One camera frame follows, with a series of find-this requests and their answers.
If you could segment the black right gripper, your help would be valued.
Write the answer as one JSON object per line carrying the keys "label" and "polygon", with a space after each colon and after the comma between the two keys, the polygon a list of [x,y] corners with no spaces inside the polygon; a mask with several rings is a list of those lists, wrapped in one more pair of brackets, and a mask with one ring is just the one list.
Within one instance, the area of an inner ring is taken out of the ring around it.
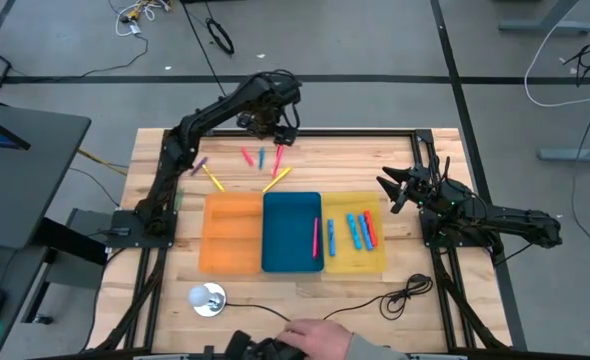
{"label": "black right gripper", "polygon": [[407,201],[415,203],[419,208],[426,208],[435,213],[441,211],[439,205],[439,186],[433,182],[434,176],[429,168],[413,166],[407,169],[383,167],[392,181],[377,176],[376,180],[393,201],[391,212],[397,214]]}

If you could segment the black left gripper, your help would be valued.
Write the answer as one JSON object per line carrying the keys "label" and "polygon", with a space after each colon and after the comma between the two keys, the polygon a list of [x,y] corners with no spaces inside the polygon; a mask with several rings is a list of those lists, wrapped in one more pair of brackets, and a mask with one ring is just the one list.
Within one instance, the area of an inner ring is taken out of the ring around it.
{"label": "black left gripper", "polygon": [[273,143],[291,147],[295,144],[299,130],[289,123],[283,108],[268,108],[244,111],[237,116],[237,126],[257,138],[274,137]]}

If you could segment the yellow highlighter pen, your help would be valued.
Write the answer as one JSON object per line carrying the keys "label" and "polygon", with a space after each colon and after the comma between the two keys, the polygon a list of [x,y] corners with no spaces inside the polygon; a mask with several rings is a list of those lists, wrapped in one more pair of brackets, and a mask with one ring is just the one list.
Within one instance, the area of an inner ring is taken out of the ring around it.
{"label": "yellow highlighter pen", "polygon": [[266,193],[271,190],[276,184],[278,184],[284,177],[286,177],[292,170],[292,167],[287,167],[282,170],[268,185],[266,185],[262,192]]}
{"label": "yellow highlighter pen", "polygon": [[222,183],[217,179],[217,177],[211,172],[211,170],[206,165],[201,165],[202,170],[206,173],[209,177],[210,181],[216,186],[216,188],[220,192],[226,192]]}

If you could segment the red marker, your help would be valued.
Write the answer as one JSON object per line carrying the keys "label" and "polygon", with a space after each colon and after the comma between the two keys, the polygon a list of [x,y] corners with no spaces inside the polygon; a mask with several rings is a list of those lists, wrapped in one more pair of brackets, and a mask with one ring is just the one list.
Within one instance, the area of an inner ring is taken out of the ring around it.
{"label": "red marker", "polygon": [[366,226],[367,226],[368,233],[369,233],[371,247],[375,248],[378,245],[378,239],[377,239],[377,234],[375,232],[374,223],[372,220],[372,215],[369,210],[364,211],[364,218],[365,218]]}

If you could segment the blue plastic bin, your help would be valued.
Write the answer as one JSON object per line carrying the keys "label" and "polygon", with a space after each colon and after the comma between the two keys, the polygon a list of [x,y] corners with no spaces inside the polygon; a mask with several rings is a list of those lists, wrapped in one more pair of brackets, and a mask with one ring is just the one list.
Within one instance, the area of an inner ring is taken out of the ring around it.
{"label": "blue plastic bin", "polygon": [[[315,217],[320,218],[318,259],[312,258]],[[319,193],[266,193],[262,226],[261,268],[264,272],[312,273],[324,268]]]}

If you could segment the yellow translucent plastic bin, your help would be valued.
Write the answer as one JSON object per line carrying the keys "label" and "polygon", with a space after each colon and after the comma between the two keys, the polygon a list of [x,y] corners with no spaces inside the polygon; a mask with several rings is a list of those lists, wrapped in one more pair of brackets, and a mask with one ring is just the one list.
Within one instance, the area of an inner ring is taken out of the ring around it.
{"label": "yellow translucent plastic bin", "polygon": [[[372,215],[378,245],[366,249],[359,215],[369,210]],[[355,216],[362,249],[356,250],[346,215]],[[335,226],[336,256],[328,253],[327,220]],[[386,270],[386,247],[379,195],[375,192],[327,192],[322,194],[323,244],[325,271],[331,274],[374,274]]]}

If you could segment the orange translucent plastic bin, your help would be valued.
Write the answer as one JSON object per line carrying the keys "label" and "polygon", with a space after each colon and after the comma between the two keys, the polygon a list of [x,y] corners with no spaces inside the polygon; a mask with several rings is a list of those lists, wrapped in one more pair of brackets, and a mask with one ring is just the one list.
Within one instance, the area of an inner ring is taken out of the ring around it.
{"label": "orange translucent plastic bin", "polygon": [[212,193],[206,197],[199,270],[216,275],[261,271],[263,195]]}

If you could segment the person's hand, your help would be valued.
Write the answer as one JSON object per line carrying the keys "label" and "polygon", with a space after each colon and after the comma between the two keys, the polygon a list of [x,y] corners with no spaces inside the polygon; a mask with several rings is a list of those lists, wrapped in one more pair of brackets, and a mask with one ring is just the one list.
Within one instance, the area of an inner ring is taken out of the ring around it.
{"label": "person's hand", "polygon": [[304,352],[309,360],[345,360],[353,334],[331,320],[296,319],[277,339]]}

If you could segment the white bulb lamp silver base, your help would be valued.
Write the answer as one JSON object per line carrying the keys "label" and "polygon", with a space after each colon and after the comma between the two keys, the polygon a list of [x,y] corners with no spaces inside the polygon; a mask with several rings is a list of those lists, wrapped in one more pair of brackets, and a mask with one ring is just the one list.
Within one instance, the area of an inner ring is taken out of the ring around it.
{"label": "white bulb lamp silver base", "polygon": [[220,314],[227,303],[224,288],[213,282],[193,287],[187,300],[195,312],[202,317],[214,317]]}

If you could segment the grey desk leg foot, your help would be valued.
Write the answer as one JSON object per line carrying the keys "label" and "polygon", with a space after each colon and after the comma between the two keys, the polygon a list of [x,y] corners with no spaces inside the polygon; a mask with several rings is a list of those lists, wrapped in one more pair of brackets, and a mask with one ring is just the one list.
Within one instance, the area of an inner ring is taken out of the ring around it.
{"label": "grey desk leg foot", "polygon": [[537,152],[537,158],[542,161],[585,162],[590,163],[590,148],[580,146],[573,148],[542,148]]}
{"label": "grey desk leg foot", "polygon": [[587,35],[590,33],[589,22],[566,19],[578,3],[579,0],[557,0],[541,19],[503,19],[498,24],[498,30],[532,33],[558,31],[563,35]]}

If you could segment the dark grey desk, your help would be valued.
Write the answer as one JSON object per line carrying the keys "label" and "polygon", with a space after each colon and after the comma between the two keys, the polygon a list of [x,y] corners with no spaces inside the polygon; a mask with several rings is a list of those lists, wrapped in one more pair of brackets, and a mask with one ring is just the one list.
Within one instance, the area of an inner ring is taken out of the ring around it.
{"label": "dark grey desk", "polygon": [[0,106],[0,247],[30,241],[91,125],[83,116]]}

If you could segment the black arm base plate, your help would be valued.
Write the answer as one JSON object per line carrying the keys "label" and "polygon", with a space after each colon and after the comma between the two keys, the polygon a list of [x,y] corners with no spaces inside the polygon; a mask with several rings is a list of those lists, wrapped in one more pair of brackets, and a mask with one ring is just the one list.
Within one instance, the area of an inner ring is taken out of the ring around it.
{"label": "black arm base plate", "polygon": [[454,246],[491,249],[500,240],[496,232],[472,225],[447,223],[429,210],[421,210],[419,219],[424,244],[429,248]]}
{"label": "black arm base plate", "polygon": [[174,245],[177,212],[167,222],[161,235],[147,235],[143,222],[134,210],[115,211],[106,234],[106,245],[112,248],[169,248]]}

